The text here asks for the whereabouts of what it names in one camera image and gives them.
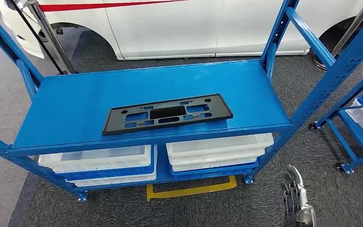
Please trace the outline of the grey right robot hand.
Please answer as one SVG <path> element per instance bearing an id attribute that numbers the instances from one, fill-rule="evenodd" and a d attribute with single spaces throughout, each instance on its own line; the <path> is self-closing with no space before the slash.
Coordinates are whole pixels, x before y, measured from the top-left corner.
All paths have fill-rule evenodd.
<path id="1" fill-rule="evenodd" d="M 308 202 L 303 178 L 297 168 L 286 166 L 284 180 L 280 182 L 283 190 L 285 227 L 316 227 L 317 220 L 314 207 Z"/>

